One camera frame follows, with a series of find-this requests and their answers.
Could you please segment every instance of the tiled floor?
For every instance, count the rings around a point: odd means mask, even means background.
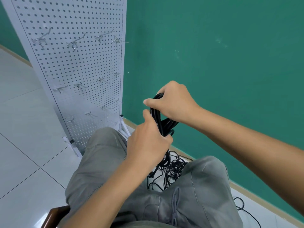
[[[64,191],[80,159],[63,136],[34,70],[0,49],[1,228],[40,228],[51,208],[66,204]],[[295,228],[231,191],[244,200],[245,209],[262,227]],[[258,228],[250,215],[239,214],[245,228]]]

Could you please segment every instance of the white pegboard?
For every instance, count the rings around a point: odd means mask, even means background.
[[[2,0],[67,136],[80,150],[96,129],[119,129],[126,1]],[[49,29],[42,47],[35,39]],[[76,39],[74,50],[67,44]]]

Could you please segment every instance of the pegboard frame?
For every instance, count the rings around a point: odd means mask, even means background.
[[[32,42],[30,41],[28,35],[26,34],[23,25],[21,23],[21,20],[17,14],[17,11],[13,5],[13,0],[1,0],[2,4],[9,16],[9,19],[21,41],[22,46],[24,47],[26,54],[36,72],[36,75],[44,89],[44,92],[46,93],[49,102],[51,103],[51,106],[53,107],[53,109],[55,110],[55,113],[59,119],[59,122],[61,123],[63,130],[66,134],[66,137],[69,139],[69,141],[73,140],[73,137],[71,136],[68,127],[66,125],[64,116],[62,115],[59,106],[56,103],[55,97],[54,97],[54,91],[52,90],[53,86],[50,86],[48,84],[48,81],[46,79],[46,77],[44,76],[42,67],[39,64],[38,58],[36,57],[36,54],[33,50],[32,47]],[[126,29],[126,13],[127,13],[127,0],[123,0],[123,4],[122,4],[122,40],[125,41],[125,29]],[[123,75],[124,75],[124,52],[125,52],[125,44],[121,43],[121,61],[120,61],[120,101],[122,101],[123,99]],[[122,102],[119,104],[119,114],[121,114],[122,112]],[[116,126],[113,126],[116,130],[120,130],[120,118],[119,118],[119,123]]]

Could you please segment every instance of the hand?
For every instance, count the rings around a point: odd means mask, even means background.
[[[143,103],[159,110],[163,115],[177,122],[186,123],[189,116],[199,107],[187,88],[176,81],[170,81],[157,93],[164,93],[161,99],[148,98]]]
[[[145,122],[137,126],[128,138],[126,160],[134,165],[141,165],[148,174],[164,158],[173,138],[171,135],[163,137],[159,133],[149,110],[143,111],[143,117]]]

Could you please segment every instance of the gray pants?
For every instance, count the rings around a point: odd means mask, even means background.
[[[70,212],[61,227],[125,159],[126,140],[112,128],[97,130],[65,191]],[[147,189],[146,180],[125,201],[114,224],[154,221],[180,228],[243,227],[234,204],[226,166],[208,156],[185,165],[180,178],[163,192]]]

